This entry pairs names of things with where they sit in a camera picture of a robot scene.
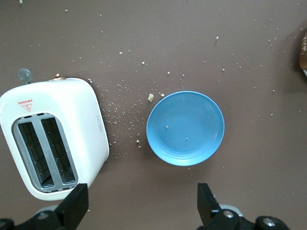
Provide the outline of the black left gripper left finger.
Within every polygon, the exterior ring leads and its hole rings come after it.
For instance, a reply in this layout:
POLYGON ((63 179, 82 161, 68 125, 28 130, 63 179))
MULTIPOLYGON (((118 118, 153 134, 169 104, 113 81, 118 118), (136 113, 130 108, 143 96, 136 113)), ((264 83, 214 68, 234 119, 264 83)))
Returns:
POLYGON ((27 221, 15 225, 10 218, 0 220, 2 230, 75 230, 89 207, 88 185, 78 184, 57 206, 37 211, 27 221))

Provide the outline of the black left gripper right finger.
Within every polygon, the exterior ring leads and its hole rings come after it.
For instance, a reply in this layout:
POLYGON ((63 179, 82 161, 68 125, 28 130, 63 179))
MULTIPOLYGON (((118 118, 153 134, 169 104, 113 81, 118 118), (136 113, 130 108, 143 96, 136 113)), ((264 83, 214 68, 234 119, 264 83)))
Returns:
POLYGON ((247 220, 231 205, 220 205, 207 183, 197 188, 197 208, 202 221, 200 230, 286 230, 288 226, 278 218, 259 216, 255 222, 247 220))

